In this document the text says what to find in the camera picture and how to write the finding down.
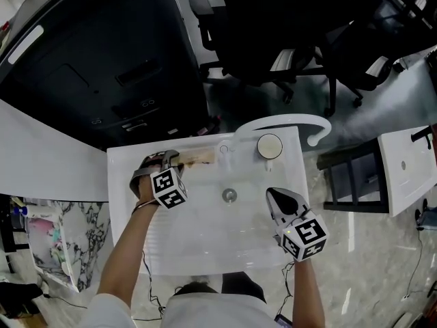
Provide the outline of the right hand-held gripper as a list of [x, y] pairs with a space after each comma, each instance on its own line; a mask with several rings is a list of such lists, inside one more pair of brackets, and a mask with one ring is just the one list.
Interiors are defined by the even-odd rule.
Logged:
[[299, 193], [279, 187], [266, 190], [266, 201], [273, 219], [291, 216], [275, 228], [274, 238], [283, 251], [302, 262], [320, 253], [328, 240], [328, 229]]

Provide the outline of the large white sink basin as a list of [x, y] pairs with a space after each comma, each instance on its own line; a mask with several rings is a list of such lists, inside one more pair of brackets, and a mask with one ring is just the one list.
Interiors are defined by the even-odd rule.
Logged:
[[274, 131], [281, 155], [265, 162], [257, 151], [261, 131], [231, 146], [231, 135], [208, 135], [110, 148], [107, 151], [109, 210], [118, 239], [136, 204], [129, 182], [142, 160], [153, 153], [196, 152], [207, 163], [186, 167], [182, 176], [187, 201], [159, 208], [147, 231], [146, 265], [155, 275], [214, 275], [279, 266], [284, 251], [274, 239], [275, 224], [266, 190], [281, 187], [308, 196], [298, 129]]

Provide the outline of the person's left hand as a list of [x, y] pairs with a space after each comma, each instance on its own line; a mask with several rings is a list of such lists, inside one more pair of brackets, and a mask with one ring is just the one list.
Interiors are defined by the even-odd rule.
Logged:
[[[148, 158], [147, 163], [152, 162], [151, 168], [161, 168], [162, 159], [159, 156], [154, 156], [153, 158]], [[137, 205], [153, 200], [153, 190], [152, 183], [149, 175], [141, 176], [139, 179], [139, 200]]]

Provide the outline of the black side table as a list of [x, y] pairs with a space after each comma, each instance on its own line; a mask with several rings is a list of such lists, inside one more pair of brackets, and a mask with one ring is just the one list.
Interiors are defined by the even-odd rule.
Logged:
[[16, 243], [14, 234], [27, 231], [24, 227], [15, 228], [12, 223], [11, 198], [0, 194], [0, 250], [5, 254], [6, 264], [10, 273], [15, 273], [10, 254], [20, 250], [30, 249], [29, 242]]

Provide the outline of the black appliance with white label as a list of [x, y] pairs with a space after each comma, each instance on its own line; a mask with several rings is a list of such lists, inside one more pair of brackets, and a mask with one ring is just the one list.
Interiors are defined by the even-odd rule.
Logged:
[[0, 100], [101, 150], [210, 122], [176, 0], [25, 0], [0, 51]]

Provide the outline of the black sink stand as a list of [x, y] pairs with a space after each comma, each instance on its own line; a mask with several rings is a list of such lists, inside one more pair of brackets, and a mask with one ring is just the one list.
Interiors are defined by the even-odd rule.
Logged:
[[324, 210], [388, 214], [389, 197], [382, 153], [377, 139], [325, 152], [318, 157], [331, 190]]

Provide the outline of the black faucet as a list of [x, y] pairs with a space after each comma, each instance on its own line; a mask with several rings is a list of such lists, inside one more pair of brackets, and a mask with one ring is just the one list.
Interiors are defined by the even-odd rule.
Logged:
[[412, 142], [416, 142], [422, 138], [425, 138], [426, 142], [427, 142], [427, 149], [431, 150], [432, 145], [431, 145], [431, 141], [429, 138], [429, 135], [432, 134], [432, 127], [431, 126], [426, 126], [424, 129], [420, 130], [417, 133], [411, 134], [410, 138]]

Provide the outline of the pink bottle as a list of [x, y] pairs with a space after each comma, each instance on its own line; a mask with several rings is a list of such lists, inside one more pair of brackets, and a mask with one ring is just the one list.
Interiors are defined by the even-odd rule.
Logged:
[[53, 223], [49, 220], [35, 218], [31, 219], [31, 226], [40, 233], [48, 234], [53, 229]]

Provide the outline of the white pump bottle blue cap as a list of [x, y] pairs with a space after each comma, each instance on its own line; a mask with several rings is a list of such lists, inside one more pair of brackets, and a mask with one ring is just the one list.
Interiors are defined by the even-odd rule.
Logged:
[[12, 208], [14, 214], [21, 214], [28, 219], [45, 219], [49, 221], [56, 221], [61, 216], [61, 210], [50, 206], [15, 206]]

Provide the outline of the white curved faucet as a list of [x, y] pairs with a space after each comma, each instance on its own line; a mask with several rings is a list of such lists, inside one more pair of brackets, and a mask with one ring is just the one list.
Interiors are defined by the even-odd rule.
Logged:
[[239, 145], [239, 141], [246, 134], [249, 134], [252, 131], [284, 125], [294, 126], [298, 124], [307, 124], [321, 127], [321, 130], [318, 133], [308, 136], [307, 143], [311, 147], [316, 147], [319, 141], [325, 138], [332, 130], [331, 123], [327, 119], [317, 115], [302, 113], [272, 115], [253, 120], [251, 122], [247, 122], [246, 124], [240, 126], [234, 133], [233, 137], [229, 140], [229, 144], [227, 144], [228, 150], [230, 152], [234, 152], [236, 146]]

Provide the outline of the marble pattern storage box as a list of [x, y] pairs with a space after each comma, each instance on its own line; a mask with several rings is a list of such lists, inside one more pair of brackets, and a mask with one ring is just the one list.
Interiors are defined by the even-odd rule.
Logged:
[[[103, 266], [113, 248], [109, 204], [106, 202], [63, 202], [40, 200], [37, 206], [61, 210], [48, 233], [32, 228], [25, 217], [30, 252], [36, 271], [76, 292], [99, 282]], [[60, 229], [66, 260], [59, 264], [51, 257], [52, 233]]]

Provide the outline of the person's left forearm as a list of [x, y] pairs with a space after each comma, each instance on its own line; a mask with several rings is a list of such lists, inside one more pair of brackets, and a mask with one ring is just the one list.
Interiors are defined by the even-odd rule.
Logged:
[[138, 207], [131, 215], [104, 266], [99, 294], [113, 295], [131, 306], [147, 230], [157, 209], [157, 205], [148, 204]]

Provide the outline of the person's right forearm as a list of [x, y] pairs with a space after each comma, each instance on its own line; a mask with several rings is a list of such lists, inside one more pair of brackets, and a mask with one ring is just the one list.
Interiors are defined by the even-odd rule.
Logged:
[[310, 259], [294, 265], [293, 328], [325, 328], [325, 315]]

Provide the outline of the small white sink basin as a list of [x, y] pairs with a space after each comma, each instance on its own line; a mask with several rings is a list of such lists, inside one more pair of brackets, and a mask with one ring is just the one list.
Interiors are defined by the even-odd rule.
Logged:
[[397, 216], [423, 197], [437, 184], [437, 158], [433, 137], [429, 135], [432, 148], [422, 138], [411, 141], [411, 134], [426, 126], [403, 131], [384, 133], [378, 144], [384, 166], [389, 215]]

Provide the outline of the black mesh office chair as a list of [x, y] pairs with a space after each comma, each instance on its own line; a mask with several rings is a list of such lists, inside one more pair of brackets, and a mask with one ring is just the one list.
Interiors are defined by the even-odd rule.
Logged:
[[271, 10], [277, 0], [224, 0], [216, 7], [210, 0], [188, 1], [203, 47], [218, 57], [199, 65], [201, 78], [206, 80], [210, 69], [220, 68], [223, 75], [239, 80], [240, 90], [274, 83], [284, 92], [283, 102], [290, 104], [290, 85], [311, 61], [314, 48], [292, 44], [279, 24], [279, 13]]
[[335, 113], [338, 83], [355, 94], [358, 108], [361, 91], [384, 83], [396, 61], [437, 46], [437, 0], [365, 0], [363, 7], [362, 16], [322, 38], [319, 67], [303, 71], [328, 78], [328, 118]]

